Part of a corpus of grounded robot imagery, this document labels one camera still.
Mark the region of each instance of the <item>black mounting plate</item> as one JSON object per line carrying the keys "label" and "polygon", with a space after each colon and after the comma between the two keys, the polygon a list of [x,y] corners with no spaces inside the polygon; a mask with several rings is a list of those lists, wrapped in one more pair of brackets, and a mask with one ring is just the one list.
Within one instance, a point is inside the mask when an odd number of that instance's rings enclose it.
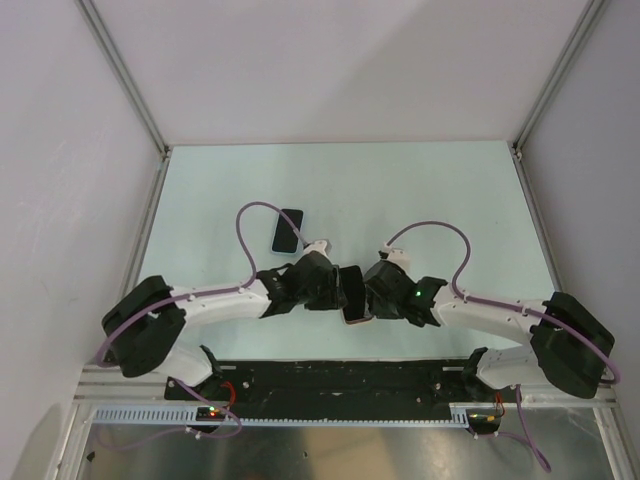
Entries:
{"label": "black mounting plate", "polygon": [[[223,377],[237,396],[242,418],[289,420],[449,420],[450,402],[472,402],[461,379],[466,360],[220,361]],[[228,401],[224,388],[212,401]],[[167,382],[166,400],[192,400]]]}

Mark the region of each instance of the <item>white panel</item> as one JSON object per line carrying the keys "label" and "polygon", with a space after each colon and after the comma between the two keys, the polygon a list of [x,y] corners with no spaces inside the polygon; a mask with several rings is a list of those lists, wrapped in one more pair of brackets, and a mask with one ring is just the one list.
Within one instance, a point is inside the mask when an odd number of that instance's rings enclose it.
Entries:
{"label": "white panel", "polygon": [[615,0],[529,140],[525,162],[569,292],[616,337],[640,447],[640,3]]}
{"label": "white panel", "polygon": [[[402,227],[427,219],[465,231],[473,255],[462,284],[478,294],[548,298],[553,291],[531,217],[504,142],[296,144],[178,147],[174,150],[141,277],[205,286],[240,281],[248,264],[235,235],[238,209],[265,200],[305,212],[308,239],[329,238],[331,259],[363,270]],[[258,268],[296,257],[270,252],[276,214],[242,220]],[[450,279],[464,257],[454,233],[428,227],[398,241],[411,274]],[[190,337],[223,359],[467,357],[514,344],[455,328],[419,329],[402,320],[346,326],[340,312],[240,319]]]}
{"label": "white panel", "polygon": [[586,0],[97,1],[171,143],[513,139]]}
{"label": "white panel", "polygon": [[0,64],[0,478],[35,480],[158,158],[72,1],[0,2]]}

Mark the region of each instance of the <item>phone screen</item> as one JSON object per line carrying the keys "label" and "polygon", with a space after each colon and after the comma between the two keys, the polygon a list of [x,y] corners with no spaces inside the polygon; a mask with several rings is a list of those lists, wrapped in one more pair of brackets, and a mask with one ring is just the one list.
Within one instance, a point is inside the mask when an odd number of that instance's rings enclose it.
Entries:
{"label": "phone screen", "polygon": [[371,316],[366,311],[367,292],[360,267],[352,265],[341,268],[340,282],[347,297],[347,305],[342,309],[345,323],[350,325],[371,320]]}
{"label": "phone screen", "polygon": [[[291,219],[296,228],[300,230],[302,227],[302,217],[304,216],[302,210],[283,208],[282,211]],[[282,215],[278,215],[278,223],[276,224],[276,233],[273,236],[271,250],[276,253],[296,253],[298,250],[298,242],[299,239],[293,232],[291,225],[282,218]]]}

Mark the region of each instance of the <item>black smartphone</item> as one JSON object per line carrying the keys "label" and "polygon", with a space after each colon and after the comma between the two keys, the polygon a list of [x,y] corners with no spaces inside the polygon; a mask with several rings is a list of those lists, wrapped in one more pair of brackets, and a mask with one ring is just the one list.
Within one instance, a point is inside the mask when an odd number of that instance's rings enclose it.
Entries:
{"label": "black smartphone", "polygon": [[[302,217],[304,216],[302,210],[283,208],[282,211],[291,219],[298,230],[302,228]],[[282,215],[278,215],[278,223],[276,224],[276,233],[273,236],[271,251],[273,253],[294,254],[298,251],[299,241],[291,225],[282,218]]]}
{"label": "black smartphone", "polygon": [[340,283],[347,305],[342,309],[342,318],[347,325],[367,322],[373,317],[367,311],[367,290],[358,265],[340,269]]}

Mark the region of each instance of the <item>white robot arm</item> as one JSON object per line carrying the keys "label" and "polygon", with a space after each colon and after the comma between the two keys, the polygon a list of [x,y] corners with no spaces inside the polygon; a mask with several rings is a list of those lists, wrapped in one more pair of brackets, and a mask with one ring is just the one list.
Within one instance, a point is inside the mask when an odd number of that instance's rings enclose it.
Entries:
{"label": "white robot arm", "polygon": [[300,304],[308,310],[337,310],[346,304],[329,250],[327,240],[317,240],[305,247],[295,265],[260,271],[246,288],[170,287],[160,276],[147,278],[104,317],[105,333],[112,335],[154,303],[164,305],[117,335],[110,346],[111,360],[125,377],[153,371],[188,386],[204,382],[216,373],[217,361],[205,346],[185,340],[190,328],[285,314]]}
{"label": "white robot arm", "polygon": [[[503,350],[477,349],[471,355],[466,380],[469,390],[478,390],[478,397],[483,390],[549,383],[577,397],[595,395],[605,368],[602,360],[544,315],[534,315],[543,312],[561,320],[608,356],[613,336],[574,297],[556,292],[546,301],[483,298],[478,302],[465,290],[459,295],[442,279],[423,277],[413,282],[406,273],[409,257],[403,250],[387,249],[380,256],[364,276],[372,315],[406,318],[418,327],[471,328],[520,344]],[[500,305],[517,307],[508,310]]]}

